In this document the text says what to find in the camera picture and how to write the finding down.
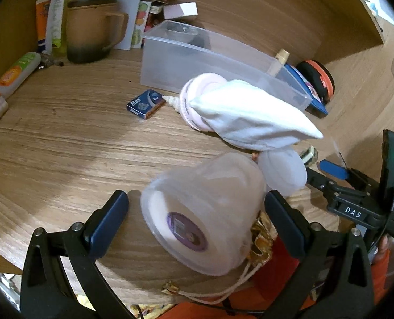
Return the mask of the person's hand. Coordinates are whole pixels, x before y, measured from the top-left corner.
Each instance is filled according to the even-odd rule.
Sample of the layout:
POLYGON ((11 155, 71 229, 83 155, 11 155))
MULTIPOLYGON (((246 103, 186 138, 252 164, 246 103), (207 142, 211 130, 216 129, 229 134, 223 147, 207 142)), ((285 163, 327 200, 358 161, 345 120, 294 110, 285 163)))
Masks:
POLYGON ((379 263, 388 251, 388 237, 382 236, 378 244, 378 251, 374 257, 374 263, 379 263))

